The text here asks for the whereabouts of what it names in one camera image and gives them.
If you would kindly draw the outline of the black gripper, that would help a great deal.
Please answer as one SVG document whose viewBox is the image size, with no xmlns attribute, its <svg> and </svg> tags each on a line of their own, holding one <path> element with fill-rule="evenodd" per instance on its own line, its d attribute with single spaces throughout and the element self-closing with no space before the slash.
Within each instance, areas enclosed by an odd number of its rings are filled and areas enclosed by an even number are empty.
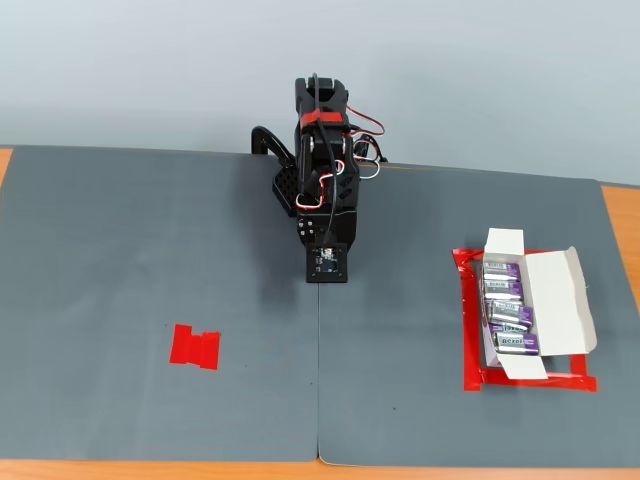
<svg viewBox="0 0 640 480">
<path fill-rule="evenodd" d="M 351 247 L 357 231 L 356 211 L 337 211 L 333 221 L 329 212 L 299 211 L 297 233 L 303 244 L 344 243 Z"/>
</svg>

